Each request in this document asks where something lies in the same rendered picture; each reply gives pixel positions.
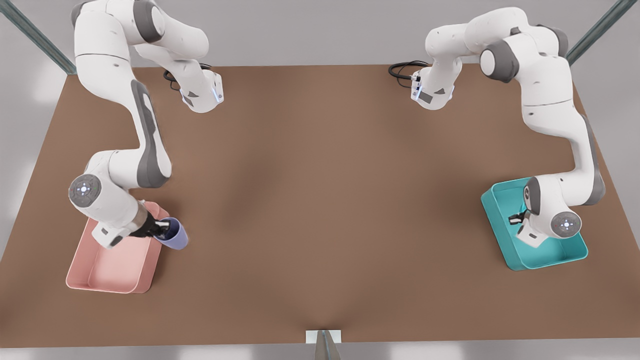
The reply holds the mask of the pink plastic box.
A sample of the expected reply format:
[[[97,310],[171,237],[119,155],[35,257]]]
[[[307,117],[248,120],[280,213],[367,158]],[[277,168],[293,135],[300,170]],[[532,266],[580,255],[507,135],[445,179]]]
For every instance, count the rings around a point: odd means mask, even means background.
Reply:
[[[126,237],[112,249],[93,238],[98,222],[87,219],[65,283],[70,289],[143,294],[153,282],[163,245],[153,237]]]

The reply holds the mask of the silver frame post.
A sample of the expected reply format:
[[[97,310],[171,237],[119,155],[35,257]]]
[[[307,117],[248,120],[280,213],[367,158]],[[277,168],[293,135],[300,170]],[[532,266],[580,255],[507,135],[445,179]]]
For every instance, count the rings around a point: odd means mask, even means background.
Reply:
[[[0,0],[0,13],[67,75],[77,74],[75,64],[10,0]]]
[[[616,0],[592,27],[567,52],[569,66],[573,66],[615,23],[617,23],[638,0]]]
[[[342,343],[342,330],[306,330],[306,344],[314,344],[314,360],[341,360],[336,344]]]

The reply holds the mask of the lavender blue cup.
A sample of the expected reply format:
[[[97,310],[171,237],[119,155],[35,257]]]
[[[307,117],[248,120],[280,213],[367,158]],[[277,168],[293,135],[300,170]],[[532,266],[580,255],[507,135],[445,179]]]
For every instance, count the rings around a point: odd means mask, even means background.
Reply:
[[[176,218],[167,217],[162,220],[169,220],[169,231],[166,234],[165,239],[159,239],[154,237],[163,245],[171,249],[181,250],[189,244],[189,238],[186,234],[186,230],[182,223]]]

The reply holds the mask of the teal plastic box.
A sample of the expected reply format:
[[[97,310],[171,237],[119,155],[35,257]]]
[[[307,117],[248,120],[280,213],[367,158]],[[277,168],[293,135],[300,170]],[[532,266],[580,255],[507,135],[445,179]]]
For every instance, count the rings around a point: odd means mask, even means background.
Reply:
[[[532,247],[517,237],[521,224],[510,224],[509,216],[526,209],[523,189],[528,178],[493,184],[481,196],[481,202],[506,265],[512,271],[540,269],[587,258],[589,250],[580,233],[569,238],[549,237]]]

